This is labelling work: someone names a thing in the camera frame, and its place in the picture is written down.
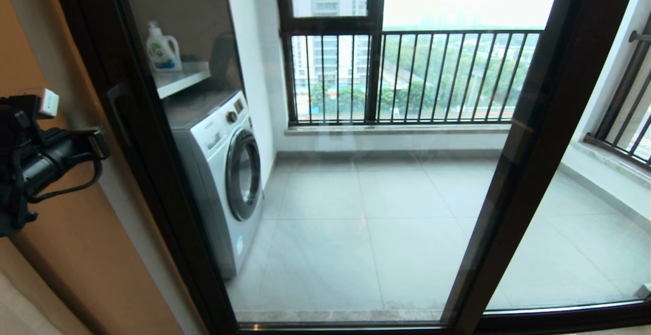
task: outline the high-rise building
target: high-rise building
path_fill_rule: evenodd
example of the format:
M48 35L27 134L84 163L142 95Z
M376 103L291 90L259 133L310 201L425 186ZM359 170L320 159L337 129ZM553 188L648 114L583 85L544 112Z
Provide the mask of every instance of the high-rise building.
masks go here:
M367 0L291 0L295 17L366 16ZM368 36L293 37L294 81L298 92L325 83L366 85Z

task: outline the white shelf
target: white shelf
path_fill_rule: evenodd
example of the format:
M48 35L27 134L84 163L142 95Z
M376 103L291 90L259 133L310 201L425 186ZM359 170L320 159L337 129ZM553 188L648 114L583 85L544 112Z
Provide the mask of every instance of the white shelf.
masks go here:
M165 99L210 77L207 62L183 62L183 71L153 72L158 96Z

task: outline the tiled floor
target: tiled floor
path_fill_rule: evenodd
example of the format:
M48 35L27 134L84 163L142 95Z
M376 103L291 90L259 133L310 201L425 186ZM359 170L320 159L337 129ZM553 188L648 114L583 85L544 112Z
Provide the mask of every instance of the tiled floor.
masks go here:
M226 288L240 321L437 320L497 161L277 161ZM649 234L556 173L489 308L628 300Z

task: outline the door frame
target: door frame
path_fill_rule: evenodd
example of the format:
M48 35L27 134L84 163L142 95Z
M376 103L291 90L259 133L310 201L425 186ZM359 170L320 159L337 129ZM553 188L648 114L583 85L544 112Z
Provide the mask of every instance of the door frame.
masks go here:
M238 324L208 245L126 0L59 0L95 92L209 333L543 333L651 323L649 302L491 312L486 305L593 91L628 0L560 0L438 323ZM563 120L550 115L565 115ZM170 166L169 169L157 166Z

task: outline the washing machine knob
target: washing machine knob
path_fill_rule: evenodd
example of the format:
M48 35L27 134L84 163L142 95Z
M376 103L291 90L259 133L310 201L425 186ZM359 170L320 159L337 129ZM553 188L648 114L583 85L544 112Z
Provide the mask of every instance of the washing machine knob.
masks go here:
M230 124L233 124L234 122L238 121L237 113L228 112L228 114L226 114L226 121L228 121Z

